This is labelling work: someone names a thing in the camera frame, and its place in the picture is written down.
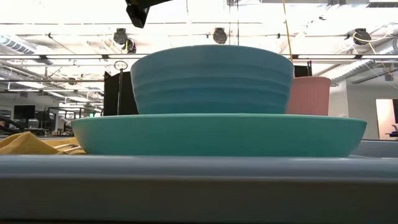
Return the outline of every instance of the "yellow cloth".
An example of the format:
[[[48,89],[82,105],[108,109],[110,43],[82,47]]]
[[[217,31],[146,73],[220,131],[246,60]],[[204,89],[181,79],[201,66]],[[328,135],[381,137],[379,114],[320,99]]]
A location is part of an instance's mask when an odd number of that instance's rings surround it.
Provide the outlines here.
[[[84,150],[76,150],[65,153],[63,148],[55,149],[55,146],[63,144],[78,144],[75,138],[62,140],[41,141],[30,132],[13,134],[0,141],[0,154],[86,154]]]

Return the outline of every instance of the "teal bowl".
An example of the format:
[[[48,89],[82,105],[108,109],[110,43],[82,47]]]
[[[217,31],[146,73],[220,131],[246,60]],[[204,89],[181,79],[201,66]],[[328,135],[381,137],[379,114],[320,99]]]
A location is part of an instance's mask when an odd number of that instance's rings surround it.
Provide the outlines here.
[[[284,56],[235,45],[177,47],[131,67],[140,114],[285,113],[294,66]]]
[[[151,114],[72,121],[88,154],[347,157],[366,122],[289,114]]]

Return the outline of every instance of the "computer screen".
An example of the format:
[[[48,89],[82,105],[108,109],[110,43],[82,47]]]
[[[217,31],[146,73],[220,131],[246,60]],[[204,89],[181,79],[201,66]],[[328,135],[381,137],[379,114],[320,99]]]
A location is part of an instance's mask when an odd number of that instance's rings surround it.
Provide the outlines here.
[[[35,118],[35,105],[15,105],[14,119]]]

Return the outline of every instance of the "turquoise plate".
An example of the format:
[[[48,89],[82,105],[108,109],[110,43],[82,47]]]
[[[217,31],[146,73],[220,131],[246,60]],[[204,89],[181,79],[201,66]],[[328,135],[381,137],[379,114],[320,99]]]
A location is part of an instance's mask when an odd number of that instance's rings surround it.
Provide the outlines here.
[[[72,121],[88,154],[347,157],[366,122],[290,114],[151,114]]]

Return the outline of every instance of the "pink container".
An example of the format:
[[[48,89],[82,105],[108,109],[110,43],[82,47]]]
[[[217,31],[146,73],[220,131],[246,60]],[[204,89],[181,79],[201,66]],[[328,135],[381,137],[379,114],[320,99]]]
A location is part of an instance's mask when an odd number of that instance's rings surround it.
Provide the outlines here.
[[[325,77],[294,78],[286,113],[328,116],[330,83]]]

